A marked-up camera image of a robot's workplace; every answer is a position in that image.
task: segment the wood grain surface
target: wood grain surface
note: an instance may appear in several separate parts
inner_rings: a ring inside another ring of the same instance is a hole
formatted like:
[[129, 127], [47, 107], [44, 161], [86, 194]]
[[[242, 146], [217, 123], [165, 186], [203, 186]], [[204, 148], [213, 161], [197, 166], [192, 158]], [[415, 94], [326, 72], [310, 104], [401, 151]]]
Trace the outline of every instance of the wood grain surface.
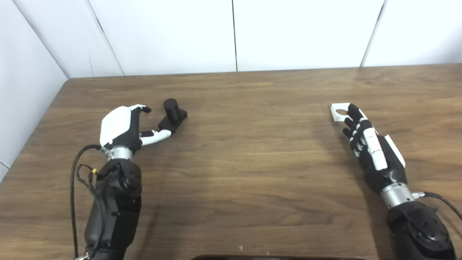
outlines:
[[[102, 118], [145, 104], [141, 130], [176, 98], [189, 117], [171, 138], [143, 147], [143, 206], [126, 259], [202, 254], [394, 259], [386, 207], [334, 123], [331, 103], [359, 106], [390, 134], [411, 191], [462, 209], [462, 65], [72, 79], [56, 96], [0, 184], [3, 259], [70, 259], [69, 170], [98, 143]], [[100, 168], [103, 154], [81, 162]], [[91, 196], [77, 186], [80, 251]], [[459, 255], [462, 223], [439, 208]]]

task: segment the wall seam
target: wall seam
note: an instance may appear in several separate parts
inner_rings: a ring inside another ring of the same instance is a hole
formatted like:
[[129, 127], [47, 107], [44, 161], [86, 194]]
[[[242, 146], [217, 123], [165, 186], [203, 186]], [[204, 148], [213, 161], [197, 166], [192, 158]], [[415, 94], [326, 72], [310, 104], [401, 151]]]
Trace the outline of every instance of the wall seam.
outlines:
[[388, 0], [383, 0], [382, 8], [380, 8], [380, 12], [377, 17], [377, 21], [374, 25], [374, 29], [372, 30], [371, 37], [369, 38], [369, 42], [367, 43], [366, 50], [364, 51], [363, 59], [361, 60], [361, 63], [359, 67], [364, 67], [364, 64], [366, 63], [367, 56], [369, 55], [369, 51], [371, 50], [372, 43], [374, 42], [375, 35], [377, 34], [378, 27], [380, 26], [380, 22], [382, 21], [383, 14], [385, 13], [385, 8], [387, 6]]

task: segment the fingertip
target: fingertip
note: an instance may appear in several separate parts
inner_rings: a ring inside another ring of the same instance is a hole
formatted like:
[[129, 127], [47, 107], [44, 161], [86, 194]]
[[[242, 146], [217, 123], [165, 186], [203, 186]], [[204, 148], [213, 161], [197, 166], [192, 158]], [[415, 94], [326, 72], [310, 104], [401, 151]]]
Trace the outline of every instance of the fingertip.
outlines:
[[346, 137], [348, 137], [348, 139], [350, 139], [350, 138], [353, 137], [353, 134], [351, 133], [351, 130], [348, 129], [347, 127], [345, 127], [345, 128], [343, 129], [343, 134], [344, 134]]
[[354, 126], [354, 122], [353, 120], [351, 120], [351, 118], [345, 118], [345, 124], [352, 130], [356, 129], [356, 127]]
[[359, 108], [353, 104], [350, 104], [348, 106], [348, 111], [346, 112], [351, 119], [353, 119], [354, 123], [359, 123], [359, 120], [363, 117], [361, 112], [359, 111]]

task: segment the robotic arm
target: robotic arm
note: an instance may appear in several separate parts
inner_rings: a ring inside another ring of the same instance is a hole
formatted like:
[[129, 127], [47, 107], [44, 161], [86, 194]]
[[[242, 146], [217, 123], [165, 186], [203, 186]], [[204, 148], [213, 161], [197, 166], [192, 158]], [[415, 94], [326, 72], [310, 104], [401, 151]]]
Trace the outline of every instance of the robotic arm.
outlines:
[[93, 171], [96, 174], [94, 187], [93, 176], [89, 175], [87, 188], [95, 201], [85, 229], [85, 254], [78, 257], [75, 250], [76, 259], [124, 259], [127, 247], [133, 242], [141, 209], [141, 169], [133, 162], [133, 155], [141, 146], [170, 137], [188, 116], [186, 111], [179, 109], [175, 99], [166, 100], [164, 108], [167, 116], [159, 123], [159, 130], [140, 132], [141, 112], [151, 111], [145, 105], [120, 106], [103, 119], [101, 146], [92, 148], [103, 151], [108, 161], [99, 173]]
[[[336, 114], [341, 109], [347, 116]], [[377, 133], [364, 113], [349, 103], [333, 104], [335, 121], [348, 126], [343, 133], [364, 172], [367, 185], [380, 194], [389, 208], [387, 224], [399, 260], [456, 260], [446, 227], [435, 210], [416, 201], [424, 192], [407, 187], [405, 162], [390, 136]]]

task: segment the black cylindrical object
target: black cylindrical object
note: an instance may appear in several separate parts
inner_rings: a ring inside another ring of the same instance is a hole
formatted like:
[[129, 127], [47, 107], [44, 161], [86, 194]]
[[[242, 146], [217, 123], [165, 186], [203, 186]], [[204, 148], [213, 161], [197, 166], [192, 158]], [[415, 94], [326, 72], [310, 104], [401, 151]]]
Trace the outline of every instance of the black cylindrical object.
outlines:
[[178, 107], [178, 102], [176, 101], [176, 99], [167, 99], [166, 101], [164, 101], [164, 109], [171, 122], [178, 121], [178, 119], [180, 118], [180, 108]]

